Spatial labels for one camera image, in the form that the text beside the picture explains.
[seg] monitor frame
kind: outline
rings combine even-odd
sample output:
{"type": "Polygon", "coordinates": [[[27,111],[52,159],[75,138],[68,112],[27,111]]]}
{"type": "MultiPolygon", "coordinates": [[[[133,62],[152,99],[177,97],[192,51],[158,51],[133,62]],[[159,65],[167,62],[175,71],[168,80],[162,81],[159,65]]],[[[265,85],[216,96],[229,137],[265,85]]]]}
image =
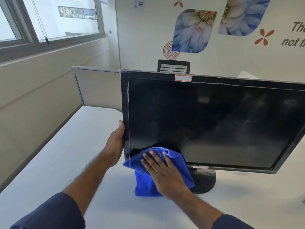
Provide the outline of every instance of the monitor frame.
{"type": "MultiPolygon", "coordinates": [[[[149,72],[149,71],[135,71],[135,70],[121,70],[121,88],[122,88],[122,107],[123,107],[123,122],[125,124],[125,144],[124,144],[124,158],[125,161],[130,158],[130,134],[129,134],[129,100],[128,100],[128,86],[129,79],[150,79],[150,80],[164,80],[176,81],[175,73],[162,73],[162,72],[149,72]]],[[[202,76],[191,75],[191,83],[210,83],[210,84],[224,84],[234,86],[249,86],[259,88],[274,88],[286,90],[305,91],[305,83],[285,82],[285,81],[272,81],[261,79],[244,79],[234,77],[218,77],[218,76],[202,76]]],[[[233,165],[214,165],[203,163],[187,163],[189,168],[195,169],[215,169],[215,170],[229,170],[229,171],[242,171],[254,173],[271,173],[275,174],[295,149],[297,144],[305,135],[305,125],[298,132],[292,143],[284,148],[278,158],[275,160],[271,168],[255,168],[246,166],[233,166],[233,165]]]]}

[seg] towel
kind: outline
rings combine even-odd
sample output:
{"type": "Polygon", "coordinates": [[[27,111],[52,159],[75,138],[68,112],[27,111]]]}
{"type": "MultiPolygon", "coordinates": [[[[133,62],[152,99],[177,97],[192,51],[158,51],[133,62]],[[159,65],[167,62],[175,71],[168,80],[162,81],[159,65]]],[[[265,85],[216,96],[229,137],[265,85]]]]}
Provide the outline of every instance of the towel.
{"type": "Polygon", "coordinates": [[[133,156],[123,164],[123,166],[135,170],[135,178],[137,180],[137,186],[135,188],[135,196],[145,196],[145,197],[162,196],[162,194],[158,192],[157,187],[153,182],[153,179],[151,178],[150,174],[141,163],[141,159],[143,158],[142,154],[147,153],[148,155],[151,156],[151,154],[149,153],[150,150],[153,150],[156,154],[158,154],[159,157],[161,157],[161,159],[166,163],[165,158],[162,154],[162,152],[164,151],[166,155],[171,159],[171,161],[173,162],[174,166],[177,168],[179,173],[181,174],[186,186],[188,188],[194,186],[193,178],[191,177],[191,174],[189,172],[188,167],[186,166],[182,154],[163,147],[152,147],[141,151],[139,154],[133,156]]]}

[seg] black monitor base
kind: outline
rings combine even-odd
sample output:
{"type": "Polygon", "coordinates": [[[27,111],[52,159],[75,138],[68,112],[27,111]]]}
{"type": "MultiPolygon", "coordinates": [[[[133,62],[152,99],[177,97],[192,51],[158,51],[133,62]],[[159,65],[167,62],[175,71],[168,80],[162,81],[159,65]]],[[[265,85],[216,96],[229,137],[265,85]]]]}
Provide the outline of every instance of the black monitor base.
{"type": "Polygon", "coordinates": [[[195,186],[190,188],[194,194],[204,194],[209,192],[216,183],[216,172],[213,169],[193,169],[189,168],[195,186]]]}

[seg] office chair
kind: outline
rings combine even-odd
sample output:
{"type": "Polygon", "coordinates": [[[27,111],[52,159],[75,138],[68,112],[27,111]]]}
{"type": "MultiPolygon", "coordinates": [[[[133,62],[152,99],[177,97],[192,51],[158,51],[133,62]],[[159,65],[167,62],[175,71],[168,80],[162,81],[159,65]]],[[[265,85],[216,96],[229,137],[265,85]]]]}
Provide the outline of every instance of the office chair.
{"type": "Polygon", "coordinates": [[[190,63],[185,61],[159,59],[157,71],[167,73],[189,74],[190,63]]]}

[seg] hand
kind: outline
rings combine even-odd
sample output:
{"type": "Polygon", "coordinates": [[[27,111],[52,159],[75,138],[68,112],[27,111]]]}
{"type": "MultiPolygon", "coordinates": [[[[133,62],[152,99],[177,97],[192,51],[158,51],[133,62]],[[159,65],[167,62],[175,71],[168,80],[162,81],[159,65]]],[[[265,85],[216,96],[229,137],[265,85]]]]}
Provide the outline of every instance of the hand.
{"type": "Polygon", "coordinates": [[[146,170],[150,173],[157,190],[164,197],[174,201],[184,193],[190,192],[179,171],[164,152],[163,156],[167,165],[154,151],[150,150],[149,153],[154,157],[155,161],[148,154],[143,153],[145,160],[142,159],[141,162],[146,170]]]}
{"type": "Polygon", "coordinates": [[[101,152],[101,156],[108,160],[109,167],[116,165],[122,155],[124,131],[124,123],[119,121],[119,127],[110,134],[105,148],[101,152]]]}

